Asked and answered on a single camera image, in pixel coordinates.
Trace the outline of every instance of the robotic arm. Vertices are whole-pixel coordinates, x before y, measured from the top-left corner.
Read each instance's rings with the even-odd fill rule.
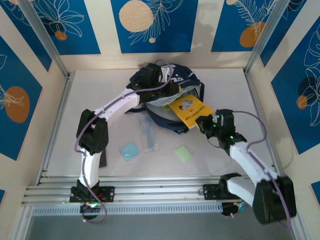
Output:
[[[254,153],[244,136],[236,132],[232,110],[217,110],[214,115],[199,117],[196,123],[208,139],[218,139],[219,146],[240,164],[250,178],[238,173],[221,176],[218,186],[211,189],[216,200],[238,196],[253,208],[262,224],[297,214],[291,179],[278,176]]]
[[[98,169],[102,153],[109,142],[108,126],[150,96],[169,96],[178,91],[170,84],[160,91],[143,93],[137,91],[159,84],[160,67],[150,64],[148,66],[145,68],[146,78],[141,79],[139,85],[129,84],[110,103],[95,111],[86,109],[81,114],[76,137],[79,139],[81,152],[84,153],[82,154],[84,164],[77,186],[71,188],[71,196],[78,197],[77,199],[70,197],[70,202],[95,202],[91,192],[99,196],[99,193],[104,191],[103,187],[99,187]],[[218,186],[208,189],[214,193],[214,200],[238,197],[253,208],[256,218],[262,224],[283,220],[287,216],[294,217],[297,214],[292,181],[287,176],[278,176],[252,151],[247,140],[236,132],[232,110],[217,110],[214,115],[199,117],[196,123],[201,133],[208,139],[217,138],[219,146],[237,161],[249,176],[249,179],[238,173],[221,176]]]

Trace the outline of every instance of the small transparent item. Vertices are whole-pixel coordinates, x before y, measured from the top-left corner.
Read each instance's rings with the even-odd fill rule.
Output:
[[[152,118],[147,113],[142,113],[139,117],[140,136],[143,152],[156,152],[159,150],[156,143],[156,128]]]

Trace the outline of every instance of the green sticky note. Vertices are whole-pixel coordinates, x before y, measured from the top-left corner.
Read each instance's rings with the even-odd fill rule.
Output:
[[[179,147],[177,150],[175,150],[175,153],[181,158],[183,162],[187,162],[192,158],[192,155],[190,152],[186,149],[185,146]]]

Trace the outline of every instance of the sticky note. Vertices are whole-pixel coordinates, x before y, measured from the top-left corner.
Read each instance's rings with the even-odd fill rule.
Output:
[[[129,144],[120,148],[120,152],[126,162],[140,154],[137,146],[133,142],[130,142]]]
[[[175,150],[175,153],[181,158],[183,162],[187,162],[192,158],[192,155],[190,152],[186,149],[185,146],[179,147],[177,150]]]

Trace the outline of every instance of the cable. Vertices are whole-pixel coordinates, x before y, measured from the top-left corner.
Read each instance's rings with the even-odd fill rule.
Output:
[[[254,144],[259,144],[259,143],[262,143],[264,140],[267,139],[267,128],[266,128],[266,125],[264,124],[264,122],[261,120],[261,118],[257,117],[256,115],[252,114],[251,112],[248,112],[248,111],[232,111],[233,113],[241,113],[241,114],[248,114],[252,117],[254,117],[255,119],[257,119],[262,128],[263,128],[263,138],[261,140],[258,140],[258,141],[253,141],[251,143],[248,144],[248,146],[246,147],[246,149],[248,150],[252,145]]]
[[[216,146],[216,145],[213,145],[210,141],[209,141],[209,138],[207,138],[206,139],[207,141],[208,141],[208,143],[210,143],[212,146],[214,146],[215,148],[217,148],[217,149],[220,149],[221,147],[219,147],[219,146]]]
[[[102,201],[98,198],[98,196],[91,190],[90,186],[89,186],[89,183],[88,183],[88,180],[86,179],[86,174],[85,174],[85,162],[86,162],[86,153],[84,151],[81,151],[81,150],[78,150],[78,145],[79,145],[79,141],[81,139],[81,137],[83,136],[83,134],[85,133],[85,131],[87,130],[87,128],[92,124],[92,122],[94,120],[96,120],[103,112],[105,112],[106,110],[108,110],[111,106],[113,106],[114,104],[116,104],[117,102],[119,102],[120,100],[126,98],[127,96],[129,95],[132,95],[132,94],[136,94],[136,93],[141,93],[141,92],[149,92],[149,91],[156,91],[156,90],[159,90],[163,87],[165,87],[169,82],[170,82],[170,79],[173,75],[173,69],[171,67],[171,65],[166,61],[166,60],[163,60],[163,59],[159,59],[155,62],[155,64],[157,64],[159,61],[163,61],[170,69],[170,74],[169,74],[169,77],[167,79],[167,81],[162,84],[161,86],[158,86],[158,87],[153,87],[153,88],[147,88],[147,89],[139,89],[139,90],[136,90],[136,91],[132,91],[132,92],[129,92],[123,96],[120,96],[118,97],[117,99],[115,99],[113,102],[111,102],[110,104],[108,104],[102,111],[100,111],[98,114],[96,114],[90,121],[88,121],[88,123],[84,126],[84,128],[81,130],[79,136],[77,137],[76,141],[75,141],[75,144],[74,144],[74,151],[76,153],[80,153],[82,154],[83,156],[83,161],[82,161],[82,166],[81,166],[81,173],[82,173],[82,176],[83,176],[83,180],[84,180],[84,183],[85,183],[85,186],[88,188],[89,192],[91,193],[91,195],[98,201],[98,203],[103,207],[103,210],[105,212],[105,215],[103,217],[102,220],[99,220],[99,221],[88,221],[84,218],[84,216],[82,216],[83,218],[83,221],[84,222],[88,222],[88,223],[92,223],[92,224],[99,224],[99,223],[102,223],[104,222],[106,219],[107,219],[107,208],[106,206],[102,203]]]
[[[285,217],[286,217],[286,222],[287,222],[287,226],[286,226],[286,229],[289,231],[291,229],[291,218],[290,218],[290,213],[289,213],[289,209],[288,209],[288,206],[286,204],[286,201],[285,201],[285,198],[276,182],[276,180],[274,180],[274,178],[271,176],[271,174],[266,171],[266,168],[264,165],[262,165],[262,163],[249,151],[249,148],[250,146],[254,145],[254,144],[258,144],[258,143],[261,143],[263,142],[264,140],[267,139],[267,128],[266,128],[266,125],[264,124],[264,122],[261,120],[261,118],[257,117],[256,115],[250,113],[250,112],[247,112],[247,111],[233,111],[234,113],[242,113],[242,114],[248,114],[252,117],[254,117],[255,119],[257,119],[261,125],[262,125],[262,128],[263,128],[263,131],[264,131],[264,136],[261,140],[258,140],[258,141],[253,141],[251,143],[248,144],[248,146],[246,147],[246,151],[248,152],[249,156],[259,165],[259,167],[267,174],[267,176],[270,178],[270,180],[272,181],[275,189],[276,189],[276,192],[277,194],[279,195],[280,197],[280,200],[281,200],[281,204],[283,206],[283,209],[284,209],[284,212],[285,212]]]

